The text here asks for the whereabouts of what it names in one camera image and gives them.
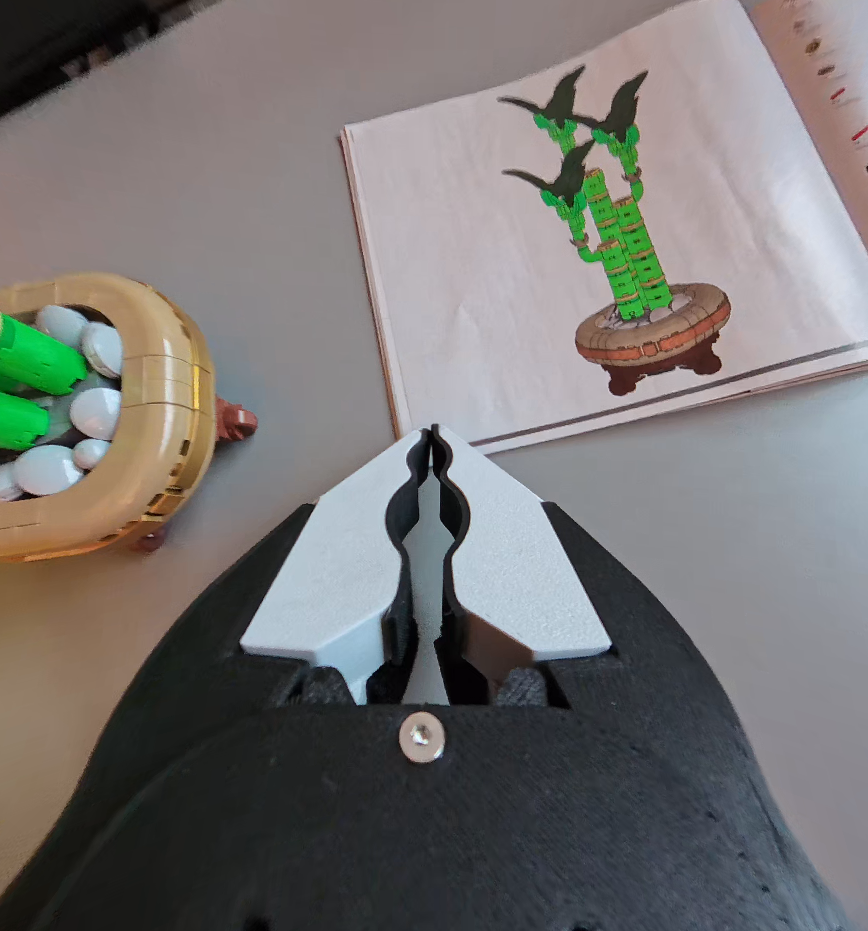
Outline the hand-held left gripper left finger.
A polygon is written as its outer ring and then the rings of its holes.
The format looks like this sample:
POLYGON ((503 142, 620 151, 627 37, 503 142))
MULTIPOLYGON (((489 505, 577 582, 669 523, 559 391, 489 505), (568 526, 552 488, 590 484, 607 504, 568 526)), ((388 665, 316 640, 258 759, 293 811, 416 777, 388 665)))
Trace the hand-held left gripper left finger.
POLYGON ((248 655, 339 672, 359 705, 402 699, 417 653, 410 559, 429 432, 322 495, 240 639, 248 655))

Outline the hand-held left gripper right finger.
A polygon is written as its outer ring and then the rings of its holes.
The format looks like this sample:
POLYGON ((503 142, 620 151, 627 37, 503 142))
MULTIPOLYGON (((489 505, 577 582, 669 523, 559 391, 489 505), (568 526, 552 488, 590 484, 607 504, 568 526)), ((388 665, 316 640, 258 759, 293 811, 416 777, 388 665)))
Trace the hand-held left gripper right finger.
POLYGON ((435 641, 449 703, 491 704, 515 669, 607 653, 612 640, 545 502, 443 425, 434 474, 451 535, 435 641))

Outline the green lego bamboo plant model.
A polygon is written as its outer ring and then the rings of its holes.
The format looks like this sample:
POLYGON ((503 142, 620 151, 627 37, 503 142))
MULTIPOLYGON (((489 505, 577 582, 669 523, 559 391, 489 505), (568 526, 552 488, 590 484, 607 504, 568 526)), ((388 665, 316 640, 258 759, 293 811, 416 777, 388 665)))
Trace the green lego bamboo plant model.
POLYGON ((27 322, 48 304, 106 320, 123 343, 122 409, 111 448, 69 490, 0 504, 0 562, 36 562, 162 535, 208 470, 215 446, 251 436, 255 416, 217 396, 201 331, 152 286, 117 273, 67 273, 0 289, 27 322))

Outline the white lego instruction booklet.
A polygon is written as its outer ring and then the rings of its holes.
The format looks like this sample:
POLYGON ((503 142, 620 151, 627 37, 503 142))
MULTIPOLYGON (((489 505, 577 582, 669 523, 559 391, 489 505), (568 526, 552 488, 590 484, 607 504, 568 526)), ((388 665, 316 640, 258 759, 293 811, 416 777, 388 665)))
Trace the white lego instruction booklet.
POLYGON ((499 451, 868 369, 868 251, 740 2, 342 142, 399 436, 499 451))

